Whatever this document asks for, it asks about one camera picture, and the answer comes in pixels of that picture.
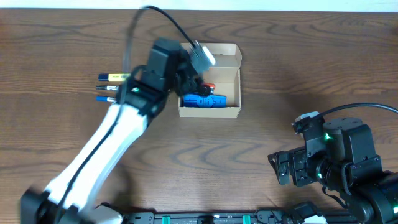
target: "blue object in box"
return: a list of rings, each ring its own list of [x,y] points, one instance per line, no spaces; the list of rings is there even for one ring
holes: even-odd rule
[[[226,107],[226,96],[187,94],[183,97],[183,106],[196,108],[224,108]]]

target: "pen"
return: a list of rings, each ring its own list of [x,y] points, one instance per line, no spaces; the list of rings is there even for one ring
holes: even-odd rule
[[[96,90],[111,90],[111,91],[116,91],[119,89],[119,86],[108,86],[108,85],[96,85],[95,86]]]
[[[99,81],[110,81],[110,82],[123,82],[130,74],[120,73],[120,74],[107,74],[101,73],[98,75]]]
[[[103,101],[103,102],[110,102],[110,103],[116,102],[115,97],[109,97],[109,96],[96,96],[95,100]]]

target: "yellow label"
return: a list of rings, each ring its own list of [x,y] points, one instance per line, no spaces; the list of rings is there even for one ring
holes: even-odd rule
[[[110,82],[123,82],[130,74],[109,74],[108,80]]]

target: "open box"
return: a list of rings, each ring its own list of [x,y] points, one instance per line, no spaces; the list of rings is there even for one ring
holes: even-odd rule
[[[189,49],[190,44],[182,46]],[[236,44],[202,44],[214,55],[216,64],[203,74],[206,83],[216,85],[214,95],[226,96],[226,108],[190,108],[184,107],[178,99],[180,117],[200,118],[236,118],[241,111],[241,74],[242,54]]]

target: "wood grain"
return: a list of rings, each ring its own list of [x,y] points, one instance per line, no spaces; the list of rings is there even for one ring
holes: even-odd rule
[[[359,101],[398,106],[398,15],[336,12],[170,11],[194,39],[237,43],[243,108],[236,119],[179,118],[177,99],[131,146],[98,202],[123,209],[255,210],[316,200],[319,184],[281,187],[267,155],[299,147],[300,114]],[[0,222],[17,223],[19,197],[42,189],[78,154],[108,105],[97,74],[120,72],[134,11],[0,10]],[[139,22],[133,62],[159,37],[183,41],[162,16]],[[398,119],[352,109],[370,125],[385,169],[398,170]]]

